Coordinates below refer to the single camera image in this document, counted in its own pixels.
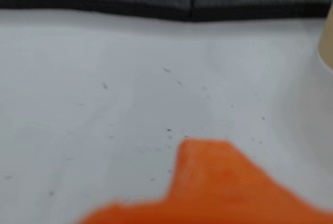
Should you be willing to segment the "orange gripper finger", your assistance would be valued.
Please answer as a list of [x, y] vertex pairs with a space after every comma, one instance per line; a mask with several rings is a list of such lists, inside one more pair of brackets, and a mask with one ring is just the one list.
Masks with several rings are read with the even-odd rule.
[[332, 213], [299, 199], [230, 142], [187, 138], [163, 199], [113, 203], [83, 223], [332, 223]]

